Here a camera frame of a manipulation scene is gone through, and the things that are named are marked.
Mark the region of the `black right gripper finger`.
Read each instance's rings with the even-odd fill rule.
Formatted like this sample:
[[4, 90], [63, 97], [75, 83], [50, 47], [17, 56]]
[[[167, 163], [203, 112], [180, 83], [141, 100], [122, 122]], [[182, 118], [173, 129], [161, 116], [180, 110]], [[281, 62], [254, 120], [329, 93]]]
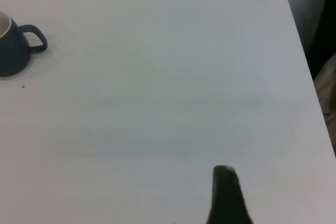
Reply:
[[212, 203], [207, 223], [252, 223], [239, 178], [230, 166], [213, 169]]

